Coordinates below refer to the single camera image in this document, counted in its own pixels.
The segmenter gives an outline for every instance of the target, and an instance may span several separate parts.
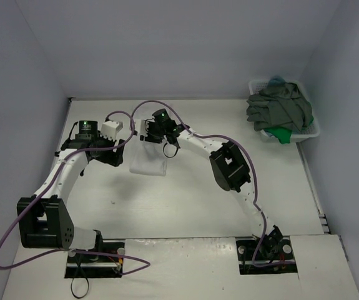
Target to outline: white basket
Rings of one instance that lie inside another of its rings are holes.
[[[268,86],[269,79],[259,79],[259,80],[252,80],[248,83],[248,88],[250,89],[250,95],[258,94],[259,91],[262,89],[265,89]],[[302,83],[298,82],[297,80],[289,80],[288,83],[294,83],[298,86],[300,92],[303,94],[305,99],[310,102],[310,99],[308,98],[307,92],[303,86]],[[320,129],[318,125],[317,116],[313,114],[314,121],[312,122],[309,127],[307,127],[301,134],[300,133],[293,133],[292,136],[290,136],[290,142],[291,143],[299,143],[309,138],[315,138],[319,136]],[[278,139],[269,134],[266,133],[265,130],[260,131],[261,140],[264,142],[278,142]]]

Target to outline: white table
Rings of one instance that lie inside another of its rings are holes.
[[[130,112],[139,102],[74,101],[62,141],[73,122],[101,124],[109,112]],[[86,299],[359,299],[338,238],[323,234],[296,145],[261,142],[246,121],[244,100],[167,103],[199,133],[224,134],[245,146],[257,170],[258,201],[291,236],[299,272],[240,276],[232,237],[249,236],[250,228],[235,199],[216,185],[209,162],[180,150],[166,177],[131,174],[130,142],[121,166],[88,165],[68,210],[76,226],[101,230],[106,239],[127,239],[127,254],[149,259],[152,267],[121,279],[91,279]],[[126,138],[129,120],[114,119],[124,122]],[[20,246],[16,261],[39,252]],[[3,299],[72,299],[65,261],[66,254],[56,253],[13,269]],[[126,270],[134,265],[124,264]]]

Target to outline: gray wall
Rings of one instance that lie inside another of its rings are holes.
[[[359,1],[342,1],[302,80],[322,127],[303,147],[359,287]]]
[[[69,96],[244,96],[298,78],[340,0],[17,0]]]
[[[13,0],[0,0],[0,238],[49,170],[66,113],[65,95]],[[10,264],[18,233],[0,263]],[[0,299],[9,275],[0,271]]]

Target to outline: black cable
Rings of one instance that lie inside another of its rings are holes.
[[[79,259],[78,259],[77,254],[75,255],[75,262],[77,263],[77,269],[75,270],[74,276],[72,277],[72,281],[71,281],[71,294],[72,294],[76,299],[82,299],[82,298],[84,298],[84,297],[87,295],[87,293],[89,292],[89,280],[88,280],[88,278],[87,278],[87,276],[86,276],[85,271],[84,271],[83,268],[81,267],[82,257],[83,257],[83,255],[80,254],[80,255],[79,255]],[[78,276],[78,272],[81,272],[82,276],[84,277],[84,279],[86,280],[86,283],[87,283],[87,290],[86,290],[85,295],[83,295],[83,296],[77,296],[77,295],[75,295],[74,291],[72,290],[72,284],[74,283],[74,279]]]
[[[162,153],[166,156],[166,158],[174,158],[176,157],[176,155],[178,154],[178,150],[179,148],[177,147],[177,149],[175,150],[175,154],[173,156],[168,156],[165,153],[165,147],[167,147],[168,143],[165,143],[164,146],[162,147]]]
[[[72,132],[73,132],[75,126],[77,126],[77,124],[78,124],[78,122],[75,122],[75,123],[72,125],[72,127],[71,127],[71,130],[69,131],[69,135],[68,135],[68,139],[69,139],[69,140],[71,140],[71,134],[72,134]]]
[[[245,265],[245,263],[246,263],[246,249],[244,250],[244,253],[243,253],[243,259],[242,259],[242,264],[243,264],[243,272],[244,272],[244,273],[246,273],[246,270],[245,270],[246,265]]]

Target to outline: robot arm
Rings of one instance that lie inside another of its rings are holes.
[[[17,204],[17,213],[20,214],[56,177],[47,193],[19,222],[21,242],[25,248],[89,250],[101,247],[102,236],[99,231],[79,228],[72,223],[67,211],[67,200],[77,178],[83,175],[91,160],[116,167],[122,163],[124,147],[115,152],[79,152],[67,161],[65,158],[78,149],[114,146],[116,135],[121,129],[122,123],[114,121],[105,122],[101,131],[97,130],[95,121],[79,122],[79,134],[73,140],[70,134],[64,142],[59,159],[42,187],[32,197],[21,198]]]
[[[237,200],[243,212],[250,221],[252,234],[260,239],[263,235],[263,218],[261,211],[253,204],[254,191],[251,188],[250,168],[240,149],[232,142],[218,142],[214,139],[201,139],[195,136],[196,132],[188,126],[177,125],[171,120],[165,109],[153,113],[154,122],[137,122],[144,136],[140,139],[149,142],[167,143],[177,148],[187,149],[210,161],[215,181],[225,191]],[[263,247],[271,252],[282,240],[279,228],[266,216],[266,232],[263,237]]]

